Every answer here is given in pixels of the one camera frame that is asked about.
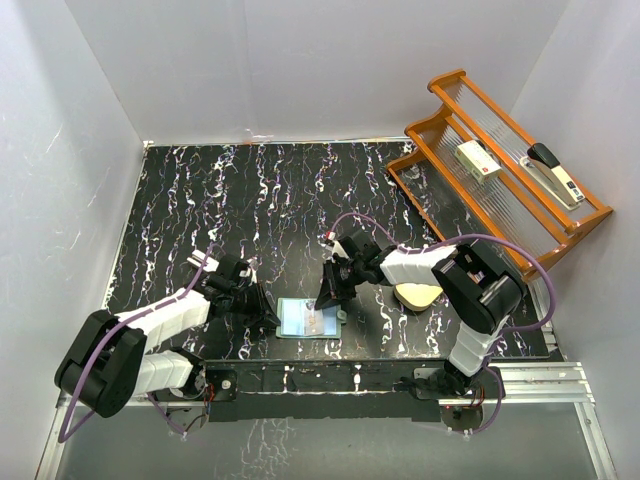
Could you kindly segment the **single credit card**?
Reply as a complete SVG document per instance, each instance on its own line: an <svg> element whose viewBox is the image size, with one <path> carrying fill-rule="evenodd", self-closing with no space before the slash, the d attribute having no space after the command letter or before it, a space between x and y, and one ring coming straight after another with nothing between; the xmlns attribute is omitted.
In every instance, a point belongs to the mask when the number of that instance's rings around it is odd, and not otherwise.
<svg viewBox="0 0 640 480"><path fill-rule="evenodd" d="M321 310L303 312L303 333L305 336L323 335L325 332L324 315Z"/></svg>

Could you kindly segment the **green card holder wallet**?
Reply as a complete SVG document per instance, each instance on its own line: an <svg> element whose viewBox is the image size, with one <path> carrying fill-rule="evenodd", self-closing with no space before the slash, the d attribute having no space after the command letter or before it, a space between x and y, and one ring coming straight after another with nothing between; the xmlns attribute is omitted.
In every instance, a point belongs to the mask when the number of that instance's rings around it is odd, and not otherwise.
<svg viewBox="0 0 640 480"><path fill-rule="evenodd" d="M340 339L347 313L337 306L315 310L313 299L280 298L277 316L281 339Z"/></svg>

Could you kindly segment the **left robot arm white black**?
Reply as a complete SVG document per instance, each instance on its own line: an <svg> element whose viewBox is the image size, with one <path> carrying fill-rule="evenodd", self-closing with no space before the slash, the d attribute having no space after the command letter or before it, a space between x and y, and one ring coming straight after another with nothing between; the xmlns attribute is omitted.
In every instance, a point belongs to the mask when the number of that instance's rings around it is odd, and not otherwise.
<svg viewBox="0 0 640 480"><path fill-rule="evenodd" d="M215 260L192 252L197 275L175 294L134 311L91 313L61 361L55 385L94 413L109 418L134 396L173 389L186 399L200 396L207 376L195 355L163 342L226 314L247 328L276 328L274 312L255 270L226 254Z"/></svg>

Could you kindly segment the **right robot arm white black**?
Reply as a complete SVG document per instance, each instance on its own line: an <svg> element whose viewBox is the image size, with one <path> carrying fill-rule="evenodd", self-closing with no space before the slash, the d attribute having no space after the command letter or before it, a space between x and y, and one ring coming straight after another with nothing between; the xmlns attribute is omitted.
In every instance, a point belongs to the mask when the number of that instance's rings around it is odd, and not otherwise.
<svg viewBox="0 0 640 480"><path fill-rule="evenodd" d="M489 243L522 256L528 253L501 238L467 234L438 245L408 250L381 248L359 231L337 238L330 234L331 257L323 264L321 288L314 308L340 305L363 283L439 287L460 319L456 341L443 367L425 386L444 395L466 397L482 382L480 371L506 320L526 296L522 274Z"/></svg>

